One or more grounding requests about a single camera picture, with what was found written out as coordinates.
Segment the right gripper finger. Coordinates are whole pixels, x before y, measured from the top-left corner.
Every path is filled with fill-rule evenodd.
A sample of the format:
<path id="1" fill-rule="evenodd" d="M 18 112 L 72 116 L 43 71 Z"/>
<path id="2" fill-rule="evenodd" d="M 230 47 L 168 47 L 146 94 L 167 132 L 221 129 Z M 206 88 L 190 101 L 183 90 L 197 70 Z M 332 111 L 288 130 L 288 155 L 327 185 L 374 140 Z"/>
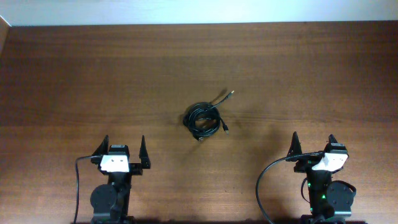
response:
<path id="1" fill-rule="evenodd" d="M 337 149 L 338 149 L 338 141 L 336 140 L 334 135 L 331 134 L 328 137 L 328 143 L 326 144 L 324 151 L 331 152 L 331 151 L 335 151 Z"/>
<path id="2" fill-rule="evenodd" d="M 297 132 L 294 131 L 287 156 L 290 157 L 290 156 L 297 156 L 297 155 L 301 155 L 301 154 L 302 154 L 301 143 L 299 141 Z"/>

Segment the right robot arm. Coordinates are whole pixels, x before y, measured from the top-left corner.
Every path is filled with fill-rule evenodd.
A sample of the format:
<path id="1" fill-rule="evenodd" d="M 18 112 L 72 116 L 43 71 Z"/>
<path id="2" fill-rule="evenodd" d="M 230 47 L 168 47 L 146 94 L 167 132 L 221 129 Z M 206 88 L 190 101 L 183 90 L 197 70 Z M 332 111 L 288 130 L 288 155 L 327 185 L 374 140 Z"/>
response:
<path id="1" fill-rule="evenodd" d="M 295 162 L 294 172 L 306 174 L 302 186 L 307 186 L 311 214 L 302 215 L 300 223 L 345 223 L 350 217 L 356 188 L 332 175 L 343 169 L 349 158 L 344 144 L 329 135 L 322 151 L 302 152 L 298 134 L 292 135 L 287 162 Z"/>

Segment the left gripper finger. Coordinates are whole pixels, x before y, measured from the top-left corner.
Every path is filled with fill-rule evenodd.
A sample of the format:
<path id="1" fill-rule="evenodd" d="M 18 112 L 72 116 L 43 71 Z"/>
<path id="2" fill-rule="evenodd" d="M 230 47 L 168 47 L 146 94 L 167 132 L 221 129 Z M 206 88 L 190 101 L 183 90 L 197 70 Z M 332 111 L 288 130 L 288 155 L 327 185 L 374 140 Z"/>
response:
<path id="1" fill-rule="evenodd" d="M 102 156 L 108 153 L 109 148 L 109 136 L 106 135 L 101 142 L 101 144 L 97 147 L 97 149 L 92 153 L 92 156 Z"/>
<path id="2" fill-rule="evenodd" d="M 151 168 L 151 162 L 150 162 L 149 154 L 148 154 L 147 148 L 146 148 L 145 136 L 142 136 L 142 139 L 141 139 L 139 158 L 141 160 L 141 165 L 142 165 L 143 169 Z"/>

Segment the black USB cable gold plug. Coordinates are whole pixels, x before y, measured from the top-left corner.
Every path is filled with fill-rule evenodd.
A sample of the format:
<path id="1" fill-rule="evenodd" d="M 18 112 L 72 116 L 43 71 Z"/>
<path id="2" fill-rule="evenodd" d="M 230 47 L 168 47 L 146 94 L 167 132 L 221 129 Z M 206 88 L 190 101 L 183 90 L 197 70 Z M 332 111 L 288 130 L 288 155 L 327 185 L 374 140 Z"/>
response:
<path id="1" fill-rule="evenodd" d="M 226 134 L 229 134 L 229 128 L 221 117 L 218 106 L 230 98 L 234 90 L 229 92 L 220 102 L 213 104 L 210 102 L 195 103 L 185 113 L 182 123 L 189 130 L 197 141 L 202 141 L 214 135 L 220 127 Z M 197 121 L 214 121 L 209 127 L 197 125 Z"/>

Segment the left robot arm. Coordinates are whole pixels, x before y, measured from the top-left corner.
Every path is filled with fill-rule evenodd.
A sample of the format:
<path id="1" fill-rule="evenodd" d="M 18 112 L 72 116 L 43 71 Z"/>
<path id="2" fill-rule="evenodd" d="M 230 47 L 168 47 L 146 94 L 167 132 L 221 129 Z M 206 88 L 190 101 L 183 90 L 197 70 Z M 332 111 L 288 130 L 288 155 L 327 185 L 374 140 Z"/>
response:
<path id="1" fill-rule="evenodd" d="M 129 147 L 125 144 L 110 145 L 105 136 L 102 143 L 91 156 L 91 162 L 108 177 L 108 182 L 99 185 L 90 196 L 93 207 L 92 223 L 131 224 L 134 219 L 128 216 L 131 180 L 150 169 L 151 163 L 146 149 L 145 137 L 139 149 L 140 162 L 130 162 Z"/>

